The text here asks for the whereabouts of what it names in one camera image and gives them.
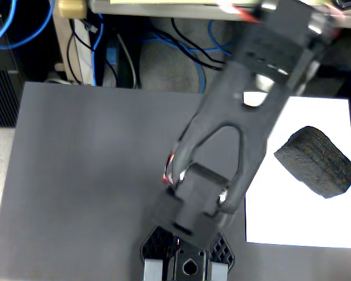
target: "cable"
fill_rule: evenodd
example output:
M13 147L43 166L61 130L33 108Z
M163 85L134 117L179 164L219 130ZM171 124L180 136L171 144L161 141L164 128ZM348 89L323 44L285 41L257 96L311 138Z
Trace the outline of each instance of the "cable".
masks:
M183 40L185 40L187 43L193 45L197 50L199 50L205 57L207 57L208 60L210 60L210 61L212 61L212 62L214 62L214 63L222 63L222 64L225 64L224 61L213 59L209 54L206 53L205 50L203 50L203 49L200 48L197 44L195 44L193 41L191 41L189 38L187 38L186 36L184 36L184 35L179 31L179 29L177 28L176 22L174 21L174 18L171 18L170 21L171 21L171 25L172 25L174 31L175 31Z
M189 57L189 58L190 58L191 60L193 60L194 62L196 62L196 63L198 63L198 64L200 64L200 65L202 65L202 66L205 66L205 67L207 67L207 68L213 69L213 70L222 71L222 68L221 68L221 67L212 66L212 65L210 65L210 64L208 64L208 63L205 63L205 62L203 62L203 61L201 61L201 60L195 58L191 53L187 52L186 49L185 49L185 47L184 47L184 45L182 46L182 45L180 44L180 42L179 42L177 39L175 39L172 35L170 35L170 34L164 32L164 31L162 31L162 30L160 30L160 29L157 29L157 28L155 28L155 27L152 27L152 29L153 29L153 32L154 32L154 33L159 33L159 34L161 34L162 36L164 36L164 37L170 39L170 40L181 50L181 52L183 52L187 57Z
M55 2L56 2L56 0L52 0L51 5L50 5L50 9L48 11L48 15L47 15L46 19L44 20L43 24L41 25L41 27L39 27L37 31L35 31L32 35L23 39L20 42L17 42L14 44L9 44L7 46L0 45L0 50L10 50L10 49L17 48L19 46L26 44L27 42L33 40L36 36L38 36L43 31L43 29L46 28L46 26L48 25L49 20L52 17L52 12L53 12ZM17 5L17 0L12 0L11 11L9 12L8 19L6 20L3 28L0 31L0 38L5 34L5 32L8 30L9 26L11 25L11 23L13 21L13 18L14 18L15 12L16 12L16 5Z
M229 51L226 51L214 38L213 34L212 34L212 25L213 25L214 20L210 20L209 24L208 24L208 34L209 34L209 38L211 39L211 41L213 42L213 44L217 47L217 49L219 49L220 51L224 52L225 54L227 54L228 56L231 56L232 53Z
M72 85L70 82L59 79L59 78L48 78L44 81L44 83L57 83L57 84L64 84L64 85Z
M75 75L74 71L73 71L73 68L71 67L71 63L70 63L70 46L71 46L71 41L73 39L74 35L73 33L71 33L70 35L70 38L69 38L69 42L68 42L68 46L67 46L67 49L66 49L66 59L68 61L68 65L69 65L69 69L70 69L70 72L71 72L71 75L73 75L75 81L78 83L78 85L81 85L82 82L80 80L78 80L77 76Z
M76 34L75 29L74 29L74 25L73 25L73 22L72 22L71 19L69 19L69 25L70 25L70 28L71 28L71 32L73 33L73 35L75 36L75 38L77 38L77 40L78 40L79 42L81 42L81 44L82 44L83 46L85 46L86 48L88 48L88 49L90 49L91 51L95 52L95 50L94 50L93 48L91 48L89 45L87 45L86 43L84 43L84 42L82 41L82 39L80 39L79 36ZM103 56L98 56L98 57L99 57L101 60L103 60L103 61L109 66L109 68L112 70L113 75L115 76L115 79L116 79L116 84L118 85L118 76L117 76L116 71L113 69L112 65L109 63L109 61L108 61L105 57L103 57Z
M104 24L101 22L101 23L100 23L100 32L99 32L99 36L98 36L98 38L96 39L96 42L95 42L95 44L94 44L94 50L97 50L97 49L98 49L98 46L99 46L101 37L103 36L103 33L104 33ZM91 60L92 60L92 63L91 63L91 67L92 67L92 77L93 77L93 80L94 80L94 86L96 86L95 52L94 52L94 51L92 51Z
M151 41L159 41L158 38L145 38L140 40L141 42L151 42ZM223 46L221 46L221 48L227 48L232 44L232 42L229 42ZM190 51L192 51L193 53L199 53L200 50L198 49L193 49L193 48L188 48ZM215 52L215 51L221 51L219 48L208 48L208 49L203 49L205 52Z
M173 43L170 41L170 39L164 39L164 38L162 38L161 36L159 36L159 35L156 34L156 33L154 33L154 35L155 35L155 37L156 37L156 40L161 41L161 42L165 43L166 45L169 45L169 46L171 46L171 47L173 47L173 48L179 49L179 47L178 47L177 45L173 44ZM193 56L191 50L190 50L186 45L184 45L184 44L182 44L182 43L180 43L180 45L182 45L183 48L185 48L186 51L189 52L189 54L191 54L191 55ZM204 73L203 73L203 70L202 70L200 64L198 64L198 63L195 62L195 61L194 61L194 63L195 63L195 67L197 68L197 70L198 70L198 72L199 72L199 78L200 78L200 93L203 94L203 93L204 93L204 89L205 89Z
M126 48L125 42L122 40L122 37L119 33L117 33L117 38L119 40L119 43L121 44L121 47L123 49L123 52L125 53L126 57L128 58L129 64L130 64L130 68L131 68L131 72L133 74L133 89L136 89L137 87L137 81L136 81L136 73L135 73L135 68L134 68L134 64L133 61L130 57L128 48Z

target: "gray tabletop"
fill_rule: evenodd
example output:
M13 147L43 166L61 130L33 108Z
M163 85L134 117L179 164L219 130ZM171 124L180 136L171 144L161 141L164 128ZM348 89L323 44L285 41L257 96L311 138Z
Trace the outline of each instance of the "gray tabletop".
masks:
M0 212L0 280L141 280L164 161L201 95L27 83ZM229 280L351 280L351 249L245 242Z

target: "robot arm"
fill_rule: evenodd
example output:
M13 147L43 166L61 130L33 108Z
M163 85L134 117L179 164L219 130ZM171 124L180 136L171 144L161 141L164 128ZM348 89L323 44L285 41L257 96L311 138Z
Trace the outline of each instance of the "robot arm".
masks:
M172 185L154 212L157 225L200 248L208 246L225 217L238 209L283 106L289 96L304 89L332 38L331 18L302 2L264 2L256 12L261 23L246 28L233 59L181 135L172 169L167 169L171 173L165 175ZM267 97L258 107L250 107L243 93L262 76L271 81ZM226 126L239 134L239 166L232 180L192 159L207 139Z

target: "white sheet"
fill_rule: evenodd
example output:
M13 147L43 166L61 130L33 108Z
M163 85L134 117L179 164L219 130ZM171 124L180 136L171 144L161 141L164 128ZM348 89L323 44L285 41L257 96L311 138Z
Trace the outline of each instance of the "white sheet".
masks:
M291 97L246 194L247 242L351 248L351 187L345 194L324 199L296 180L273 155L304 126L321 130L351 160L348 101Z

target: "black foam block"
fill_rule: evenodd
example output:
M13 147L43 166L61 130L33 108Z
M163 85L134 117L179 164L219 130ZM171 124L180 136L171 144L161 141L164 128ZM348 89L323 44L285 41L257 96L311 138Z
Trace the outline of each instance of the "black foam block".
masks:
M291 135L274 155L297 180L325 198L343 194L351 185L351 161L314 127Z

